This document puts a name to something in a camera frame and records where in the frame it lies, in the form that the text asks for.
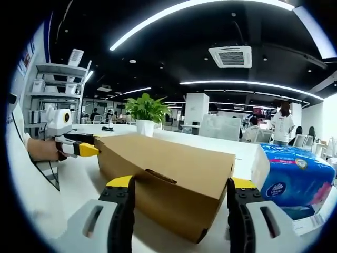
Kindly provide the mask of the person's left hand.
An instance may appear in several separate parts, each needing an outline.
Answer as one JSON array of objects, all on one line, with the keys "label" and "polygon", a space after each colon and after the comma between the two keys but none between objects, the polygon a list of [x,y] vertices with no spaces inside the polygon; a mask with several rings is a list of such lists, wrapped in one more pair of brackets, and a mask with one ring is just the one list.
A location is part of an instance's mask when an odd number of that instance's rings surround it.
[{"label": "person's left hand", "polygon": [[67,158],[57,149],[54,140],[29,139],[27,150],[33,161],[63,161]]}]

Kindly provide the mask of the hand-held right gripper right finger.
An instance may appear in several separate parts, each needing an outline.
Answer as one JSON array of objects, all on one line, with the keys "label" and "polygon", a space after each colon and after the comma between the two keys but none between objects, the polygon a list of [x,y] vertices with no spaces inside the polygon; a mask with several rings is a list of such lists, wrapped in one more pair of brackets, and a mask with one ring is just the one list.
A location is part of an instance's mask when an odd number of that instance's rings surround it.
[{"label": "hand-held right gripper right finger", "polygon": [[251,181],[228,179],[227,207],[230,252],[298,251],[292,219]]}]

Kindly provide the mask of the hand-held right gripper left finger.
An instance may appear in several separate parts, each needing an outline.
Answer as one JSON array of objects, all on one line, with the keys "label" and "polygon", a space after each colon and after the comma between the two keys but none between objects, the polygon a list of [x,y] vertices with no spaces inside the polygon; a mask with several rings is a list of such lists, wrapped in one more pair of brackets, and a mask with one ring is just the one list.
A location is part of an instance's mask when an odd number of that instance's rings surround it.
[{"label": "hand-held right gripper left finger", "polygon": [[69,218],[67,252],[131,252],[134,208],[134,177],[111,180]]}]

